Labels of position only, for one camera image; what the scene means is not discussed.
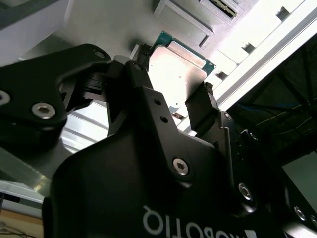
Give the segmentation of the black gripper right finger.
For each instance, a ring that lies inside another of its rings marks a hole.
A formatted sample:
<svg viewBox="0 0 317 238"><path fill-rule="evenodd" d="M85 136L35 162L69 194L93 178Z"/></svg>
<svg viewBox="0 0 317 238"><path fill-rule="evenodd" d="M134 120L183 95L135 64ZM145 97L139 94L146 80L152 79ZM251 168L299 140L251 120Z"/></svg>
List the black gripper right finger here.
<svg viewBox="0 0 317 238"><path fill-rule="evenodd" d="M237 133L233 117L221 111L212 84L203 82L187 98L190 126L221 157L230 211L248 217L263 207L283 229L317 228L317 214L288 174L250 130Z"/></svg>

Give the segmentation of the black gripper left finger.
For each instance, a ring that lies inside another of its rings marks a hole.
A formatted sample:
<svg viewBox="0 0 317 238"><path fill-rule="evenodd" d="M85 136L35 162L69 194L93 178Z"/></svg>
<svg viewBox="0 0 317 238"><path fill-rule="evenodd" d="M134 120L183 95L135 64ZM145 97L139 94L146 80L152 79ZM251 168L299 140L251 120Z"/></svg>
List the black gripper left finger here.
<svg viewBox="0 0 317 238"><path fill-rule="evenodd" d="M139 61L120 63L82 44L0 69L0 146L48 177L67 158L61 133L70 113L107 103L109 131L131 133L148 170L189 184L194 170L162 93Z"/></svg>

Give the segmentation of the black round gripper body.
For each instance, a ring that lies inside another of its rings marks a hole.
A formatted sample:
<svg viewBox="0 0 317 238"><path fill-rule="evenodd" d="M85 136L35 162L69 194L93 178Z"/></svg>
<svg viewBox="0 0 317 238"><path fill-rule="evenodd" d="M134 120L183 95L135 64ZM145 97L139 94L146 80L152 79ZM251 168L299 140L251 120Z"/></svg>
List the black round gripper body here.
<svg viewBox="0 0 317 238"><path fill-rule="evenodd" d="M234 215L216 148L182 132L189 184L148 170L131 133L110 136L68 157L43 203L47 238L311 238L317 229L285 230L263 207Z"/></svg>

